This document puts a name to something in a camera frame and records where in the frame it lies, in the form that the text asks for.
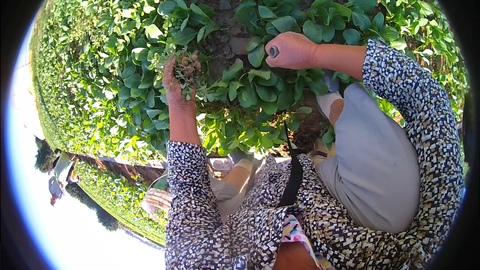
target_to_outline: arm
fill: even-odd
[[[285,42],[281,35],[265,47],[269,52],[271,46],[277,46],[280,52],[274,59],[267,58],[271,67],[341,71],[362,80],[399,109],[420,166],[420,206],[407,233],[435,253],[460,206],[463,188],[460,140],[445,90],[429,71],[388,45],[373,40],[366,47],[316,45],[298,36]],[[282,52],[293,61],[283,59]]]
[[[175,58],[165,65],[170,115],[170,141],[167,143],[168,185],[172,203],[166,225],[165,260],[167,269],[197,268],[210,246],[209,240],[222,225],[217,201],[210,187],[207,151],[197,131],[195,102],[184,100],[173,75]]]

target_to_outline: sleeve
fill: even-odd
[[[196,269],[209,240],[222,225],[207,171],[207,151],[195,144],[168,142],[168,186],[172,203],[166,225],[167,269]]]
[[[407,233],[434,254],[463,193],[460,139],[447,93],[427,69],[383,43],[368,41],[363,83],[395,105],[418,155],[420,205]]]

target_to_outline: colorful shirt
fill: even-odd
[[[363,83],[395,105],[418,155],[420,203],[398,233],[356,225],[328,192],[312,160],[298,155],[303,178],[295,205],[277,207],[291,165],[268,156],[258,182],[222,223],[210,187],[205,148],[167,143],[172,207],[166,227],[167,269],[272,269],[287,215],[301,219],[312,249],[340,269],[422,269],[441,247],[463,192],[460,140],[447,93],[399,51],[369,40]]]

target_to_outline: leg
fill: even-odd
[[[420,200],[420,169],[405,131],[359,84],[345,90],[335,121],[336,155],[316,169],[330,193],[358,225],[399,232]]]

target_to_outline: white sky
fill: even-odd
[[[20,49],[15,69],[27,64],[30,42],[30,27]],[[50,205],[47,174],[34,168],[37,146],[35,137],[24,126],[25,111],[20,112],[18,102],[12,94],[26,94],[26,83],[13,81],[7,107],[6,132],[12,186],[17,186],[16,200],[30,233],[37,246],[44,252],[45,259],[53,269],[136,269],[154,267],[164,269],[164,252],[128,236],[123,230],[107,231],[93,210],[70,197],[68,193]],[[65,233],[75,227],[76,233]]]

